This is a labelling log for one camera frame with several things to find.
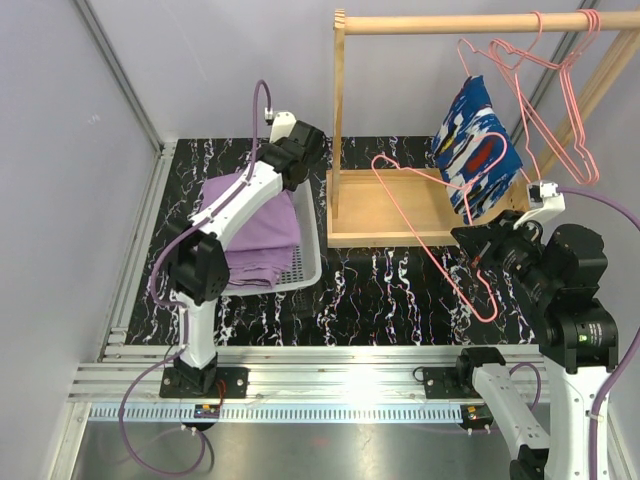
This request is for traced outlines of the blue patterned trousers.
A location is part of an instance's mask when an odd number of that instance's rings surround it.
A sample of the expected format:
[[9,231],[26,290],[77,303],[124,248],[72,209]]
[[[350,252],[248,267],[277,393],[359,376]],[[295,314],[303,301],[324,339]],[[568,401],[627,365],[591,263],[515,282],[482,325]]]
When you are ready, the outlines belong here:
[[466,225],[502,199],[522,167],[483,76],[465,80],[431,148],[454,212]]

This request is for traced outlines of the purple trousers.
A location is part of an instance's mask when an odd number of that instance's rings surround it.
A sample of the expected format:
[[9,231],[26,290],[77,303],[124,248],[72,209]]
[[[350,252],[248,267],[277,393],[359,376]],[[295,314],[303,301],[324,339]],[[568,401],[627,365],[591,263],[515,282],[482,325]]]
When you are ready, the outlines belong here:
[[192,223],[221,243],[230,271],[227,288],[274,288],[301,240],[282,175],[260,162],[252,172],[206,180],[202,192]]

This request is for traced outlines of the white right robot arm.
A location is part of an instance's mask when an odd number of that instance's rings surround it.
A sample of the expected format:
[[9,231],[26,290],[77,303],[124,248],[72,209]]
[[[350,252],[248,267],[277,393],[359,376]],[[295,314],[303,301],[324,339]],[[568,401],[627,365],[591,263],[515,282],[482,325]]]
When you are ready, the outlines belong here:
[[512,210],[451,234],[475,266],[503,269],[531,303],[549,383],[549,432],[516,392],[497,348],[463,349],[453,374],[460,393],[479,394],[489,408],[510,451],[510,478],[608,478],[605,388],[619,350],[617,325],[595,297],[608,265],[601,236],[563,224],[543,243],[541,225]]

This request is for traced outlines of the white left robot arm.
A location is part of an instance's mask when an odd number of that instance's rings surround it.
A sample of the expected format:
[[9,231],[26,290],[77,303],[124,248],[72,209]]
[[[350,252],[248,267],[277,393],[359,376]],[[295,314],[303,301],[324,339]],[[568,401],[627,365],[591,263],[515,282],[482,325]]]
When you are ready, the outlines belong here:
[[209,395],[218,381],[213,330],[218,298],[230,284],[229,245],[268,202],[305,183],[324,146],[318,128],[289,114],[278,117],[269,142],[252,153],[248,168],[181,229],[159,260],[167,266],[180,313],[180,350],[169,372],[193,396]]

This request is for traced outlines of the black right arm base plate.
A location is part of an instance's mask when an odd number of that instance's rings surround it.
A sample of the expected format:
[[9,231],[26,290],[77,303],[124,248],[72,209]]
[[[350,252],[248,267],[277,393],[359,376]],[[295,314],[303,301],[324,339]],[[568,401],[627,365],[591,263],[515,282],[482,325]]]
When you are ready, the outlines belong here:
[[419,366],[412,371],[414,380],[423,387],[425,397],[434,400],[467,398],[468,392],[454,367]]

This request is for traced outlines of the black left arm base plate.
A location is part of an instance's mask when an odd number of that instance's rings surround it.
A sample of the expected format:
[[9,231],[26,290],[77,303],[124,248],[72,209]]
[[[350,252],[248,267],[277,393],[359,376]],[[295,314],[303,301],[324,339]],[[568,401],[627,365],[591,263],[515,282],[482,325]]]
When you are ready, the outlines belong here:
[[164,370],[159,396],[169,399],[245,399],[249,369],[216,367],[204,374],[187,375],[175,367]]

